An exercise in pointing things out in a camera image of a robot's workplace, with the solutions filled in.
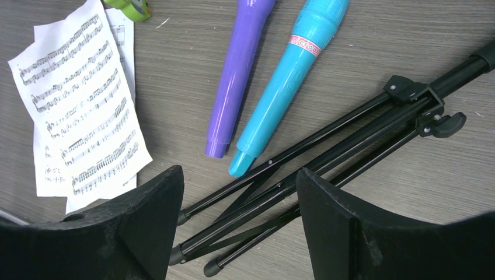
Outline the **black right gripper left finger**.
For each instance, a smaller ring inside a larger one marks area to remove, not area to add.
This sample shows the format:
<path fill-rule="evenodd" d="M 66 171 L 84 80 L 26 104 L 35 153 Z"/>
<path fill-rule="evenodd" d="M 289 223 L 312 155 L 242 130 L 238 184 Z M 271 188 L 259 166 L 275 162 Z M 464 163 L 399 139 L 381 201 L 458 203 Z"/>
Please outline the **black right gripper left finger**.
<path fill-rule="evenodd" d="M 59 222 L 2 222 L 1 278 L 165 279 L 183 193 L 174 165 Z"/>

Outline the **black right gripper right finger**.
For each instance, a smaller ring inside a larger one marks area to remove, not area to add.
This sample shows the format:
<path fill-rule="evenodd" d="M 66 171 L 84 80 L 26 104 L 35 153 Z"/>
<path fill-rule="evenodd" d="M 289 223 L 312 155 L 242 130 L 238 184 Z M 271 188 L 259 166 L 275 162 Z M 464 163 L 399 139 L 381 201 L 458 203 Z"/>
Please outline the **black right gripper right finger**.
<path fill-rule="evenodd" d="M 439 225 L 375 206 L 308 169 L 297 194 L 315 279 L 493 279 L 494 213 Z"/>

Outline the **black music stand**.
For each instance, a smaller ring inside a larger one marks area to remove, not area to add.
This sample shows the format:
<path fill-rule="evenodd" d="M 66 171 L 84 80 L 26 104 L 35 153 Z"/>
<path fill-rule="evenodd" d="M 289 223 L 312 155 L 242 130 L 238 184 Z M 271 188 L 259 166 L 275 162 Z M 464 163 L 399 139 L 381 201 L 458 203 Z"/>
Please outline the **black music stand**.
<path fill-rule="evenodd" d="M 385 104 L 391 104 L 391 109 L 308 162 L 305 167 L 318 175 L 323 175 L 390 132 L 399 129 L 399 133 L 393 138 L 333 178 L 332 183 L 336 187 L 342 187 L 415 137 L 453 136 L 464 126 L 466 116 L 463 113 L 452 116 L 444 114 L 445 98 L 493 69 L 494 43 L 489 42 L 472 53 L 466 61 L 432 83 L 425 84 L 414 82 L 404 76 L 392 76 L 384 86 L 384 91 L 375 98 L 196 204 L 181 210 L 177 221 L 179 225 L 232 193 L 242 191 L 241 195 L 210 226 L 172 249 L 170 265 L 184 264 L 227 247 L 228 251 L 225 254 L 211 260 L 204 267 L 205 276 L 214 276 L 233 260 L 298 218 L 301 214 L 299 206 L 294 205 L 275 219 L 240 234 L 232 234 L 235 229 L 296 191 L 295 173 L 291 173 L 267 190 L 260 191 L 261 186 L 282 165 Z"/>

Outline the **sheet music page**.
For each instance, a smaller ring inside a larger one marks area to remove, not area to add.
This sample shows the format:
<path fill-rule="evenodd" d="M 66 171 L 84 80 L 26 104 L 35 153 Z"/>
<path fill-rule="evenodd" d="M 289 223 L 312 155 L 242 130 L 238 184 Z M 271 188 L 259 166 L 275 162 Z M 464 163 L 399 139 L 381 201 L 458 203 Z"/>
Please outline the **sheet music page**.
<path fill-rule="evenodd" d="M 106 16 L 117 44 L 132 100 L 135 101 L 134 22 L 114 8 L 106 9 Z M 60 187 L 64 183 L 64 178 L 37 127 L 34 127 L 33 131 L 33 157 L 37 196 L 66 196 L 65 191 Z"/>
<path fill-rule="evenodd" d="M 44 142 L 40 182 L 67 198 L 66 213 L 135 187 L 152 157 L 100 1 L 86 1 L 8 64 Z"/>

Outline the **blue toy microphone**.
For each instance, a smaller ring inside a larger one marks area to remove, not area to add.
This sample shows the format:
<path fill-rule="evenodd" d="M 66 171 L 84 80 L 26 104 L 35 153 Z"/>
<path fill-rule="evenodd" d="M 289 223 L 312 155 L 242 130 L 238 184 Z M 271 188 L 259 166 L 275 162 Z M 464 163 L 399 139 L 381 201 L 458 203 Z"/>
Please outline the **blue toy microphone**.
<path fill-rule="evenodd" d="M 231 176 L 244 175 L 274 134 L 313 63 L 337 33 L 349 2 L 306 1 L 287 47 L 236 143 Z"/>

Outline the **purple toy microphone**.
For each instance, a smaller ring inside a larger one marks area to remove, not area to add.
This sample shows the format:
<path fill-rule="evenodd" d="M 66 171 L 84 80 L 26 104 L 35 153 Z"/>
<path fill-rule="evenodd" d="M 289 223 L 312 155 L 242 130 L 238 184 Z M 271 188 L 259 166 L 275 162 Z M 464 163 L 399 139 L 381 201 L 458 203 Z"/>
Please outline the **purple toy microphone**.
<path fill-rule="evenodd" d="M 275 1 L 238 1 L 210 114 L 205 154 L 222 158 L 231 143 L 260 38 Z"/>

